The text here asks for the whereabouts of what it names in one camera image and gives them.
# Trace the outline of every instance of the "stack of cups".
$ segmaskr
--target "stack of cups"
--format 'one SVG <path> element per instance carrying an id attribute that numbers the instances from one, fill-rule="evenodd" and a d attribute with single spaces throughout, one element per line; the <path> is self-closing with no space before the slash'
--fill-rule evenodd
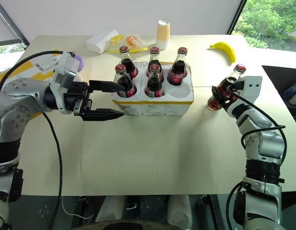
<path id="1" fill-rule="evenodd" d="M 167 19 L 158 21 L 156 46 L 160 50 L 165 50 L 170 47 L 170 22 Z"/>

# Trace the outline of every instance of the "soda bottle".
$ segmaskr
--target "soda bottle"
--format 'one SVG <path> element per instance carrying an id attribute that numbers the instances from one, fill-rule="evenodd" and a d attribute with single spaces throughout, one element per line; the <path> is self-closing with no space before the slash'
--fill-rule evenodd
<path id="1" fill-rule="evenodd" d="M 124 87 L 124 91 L 117 91 L 120 97 L 132 97 L 137 92 L 136 86 L 133 84 L 129 75 L 126 73 L 126 68 L 122 64 L 118 64 L 115 67 L 116 75 L 115 81 Z"/>
<path id="2" fill-rule="evenodd" d="M 147 75 L 147 77 L 149 77 L 150 76 L 150 72 L 149 72 L 150 66 L 152 64 L 157 64 L 157 65 L 159 65 L 159 68 L 160 68 L 159 69 L 159 78 L 161 79 L 161 81 L 163 83 L 164 82 L 163 70 L 162 70 L 161 63 L 158 60 L 158 56 L 159 56 L 159 48 L 152 47 L 150 49 L 150 61 L 149 61 L 149 65 L 148 65 L 146 75 Z"/>
<path id="3" fill-rule="evenodd" d="M 238 78 L 246 71 L 246 67 L 242 64 L 238 64 L 234 67 L 233 72 L 223 79 L 221 83 L 217 86 L 217 89 L 219 93 L 223 97 L 215 96 L 216 93 L 213 93 L 213 96 L 210 97 L 207 104 L 209 106 L 209 109 L 211 110 L 220 110 L 224 103 L 230 99 L 231 93 L 229 93 L 226 89 L 229 85 L 234 84 Z"/>
<path id="4" fill-rule="evenodd" d="M 161 97 L 164 95 L 162 88 L 162 81 L 159 78 L 160 66 L 157 64 L 152 64 L 150 66 L 150 75 L 148 79 L 148 84 L 144 89 L 144 92 L 148 97 Z"/>
<path id="5" fill-rule="evenodd" d="M 185 68 L 186 54 L 187 49 L 185 47 L 180 47 L 178 49 L 178 56 L 167 76 L 168 82 L 172 85 L 180 85 L 182 83 L 182 79 L 187 75 Z"/>
<path id="6" fill-rule="evenodd" d="M 284 98 L 290 99 L 296 94 L 296 84 L 291 85 L 287 90 L 284 91 Z"/>
<path id="7" fill-rule="evenodd" d="M 127 46 L 121 46 L 119 51 L 121 56 L 121 64 L 125 66 L 126 71 L 129 74 L 130 78 L 131 79 L 135 78 L 138 73 L 138 70 L 134 66 L 134 63 L 130 58 L 129 48 Z"/>

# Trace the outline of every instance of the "white foam container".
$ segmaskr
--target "white foam container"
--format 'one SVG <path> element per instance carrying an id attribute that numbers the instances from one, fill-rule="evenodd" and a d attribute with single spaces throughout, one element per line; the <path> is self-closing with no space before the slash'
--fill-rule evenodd
<path id="1" fill-rule="evenodd" d="M 167 75 L 172 67 L 172 63 L 161 63 L 165 80 L 163 82 L 164 96 L 159 98 L 148 97 L 144 92 L 144 88 L 148 83 L 148 77 L 145 74 L 148 68 L 148 62 L 135 62 L 134 65 L 138 69 L 138 74 L 133 79 L 133 83 L 137 88 L 136 94 L 130 98 L 122 98 L 117 93 L 112 94 L 113 102 L 125 114 L 181 116 L 186 113 L 194 101 L 191 70 L 188 64 L 186 65 L 187 76 L 182 80 L 181 85 L 174 86 L 167 81 Z"/>

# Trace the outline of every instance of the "white tissue box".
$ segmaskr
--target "white tissue box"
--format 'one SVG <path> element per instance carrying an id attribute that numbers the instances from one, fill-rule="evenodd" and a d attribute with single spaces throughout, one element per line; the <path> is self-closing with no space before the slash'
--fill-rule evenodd
<path id="1" fill-rule="evenodd" d="M 86 41 L 87 48 L 98 54 L 103 54 L 110 46 L 110 39 L 119 35 L 117 30 L 102 30 Z"/>
<path id="2" fill-rule="evenodd" d="M 133 83 L 137 88 L 136 94 L 130 98 L 123 98 L 117 93 L 113 93 L 113 102 L 117 104 L 126 115 L 183 115 L 194 101 L 191 70 L 190 66 L 187 64 L 187 76 L 183 79 L 181 85 L 174 86 L 167 81 L 167 75 L 172 64 L 173 63 L 161 63 L 165 79 L 163 82 L 164 95 L 162 97 L 151 98 L 145 94 L 144 88 L 148 82 L 148 77 L 146 76 L 148 62 L 134 62 L 134 65 L 138 69 L 138 74 L 133 79 Z"/>

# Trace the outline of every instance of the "tree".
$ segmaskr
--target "tree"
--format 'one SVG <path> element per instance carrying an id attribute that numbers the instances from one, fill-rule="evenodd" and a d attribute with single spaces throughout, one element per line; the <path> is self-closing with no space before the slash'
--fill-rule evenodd
<path id="1" fill-rule="evenodd" d="M 234 33 L 250 46 L 290 50 L 285 41 L 296 31 L 296 0 L 248 0 Z"/>
<path id="2" fill-rule="evenodd" d="M 24 45 L 22 43 L 0 46 L 0 54 L 8 54 L 19 51 L 24 51 Z"/>

